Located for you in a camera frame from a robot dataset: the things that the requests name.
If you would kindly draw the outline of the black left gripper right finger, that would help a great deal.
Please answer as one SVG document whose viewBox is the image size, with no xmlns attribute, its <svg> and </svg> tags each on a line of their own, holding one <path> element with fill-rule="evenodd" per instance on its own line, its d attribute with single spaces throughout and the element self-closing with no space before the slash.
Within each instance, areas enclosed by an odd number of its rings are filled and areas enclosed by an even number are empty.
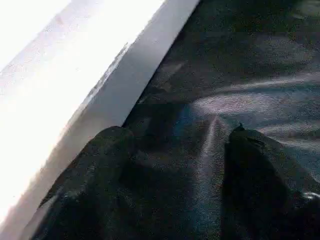
<svg viewBox="0 0 320 240">
<path fill-rule="evenodd" d="M 274 139 L 242 125 L 225 146 L 224 240 L 317 240 L 320 184 Z"/>
</svg>

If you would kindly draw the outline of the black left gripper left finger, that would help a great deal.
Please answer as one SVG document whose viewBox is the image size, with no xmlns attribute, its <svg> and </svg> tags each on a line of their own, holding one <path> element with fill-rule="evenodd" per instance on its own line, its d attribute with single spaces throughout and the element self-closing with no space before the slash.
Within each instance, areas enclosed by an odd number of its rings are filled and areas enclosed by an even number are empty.
<svg viewBox="0 0 320 240">
<path fill-rule="evenodd" d="M 134 150 L 128 129 L 113 126 L 91 139 L 42 200 L 48 206 L 36 240 L 114 240 L 119 178 Z"/>
</svg>

